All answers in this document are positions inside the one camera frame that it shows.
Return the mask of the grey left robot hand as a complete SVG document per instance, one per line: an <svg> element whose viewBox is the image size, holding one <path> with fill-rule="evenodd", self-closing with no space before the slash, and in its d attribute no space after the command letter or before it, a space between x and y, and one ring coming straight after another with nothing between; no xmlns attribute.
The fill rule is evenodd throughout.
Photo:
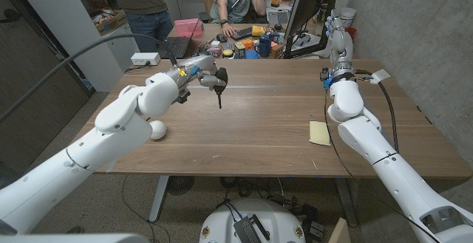
<svg viewBox="0 0 473 243"><path fill-rule="evenodd" d="M181 61L177 64L177 87L184 89L193 80L221 95L228 84L226 68L217 67L215 57L201 55Z"/></svg>

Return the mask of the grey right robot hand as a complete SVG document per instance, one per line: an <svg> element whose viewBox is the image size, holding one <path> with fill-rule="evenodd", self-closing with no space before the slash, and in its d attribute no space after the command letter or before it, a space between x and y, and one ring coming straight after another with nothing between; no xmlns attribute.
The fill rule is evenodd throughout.
<svg viewBox="0 0 473 243"><path fill-rule="evenodd" d="M325 25L327 29L325 34L330 41L330 61L333 66L333 77L344 73L353 74L353 40L343 28L341 19L334 14L334 10L331 10Z"/></svg>

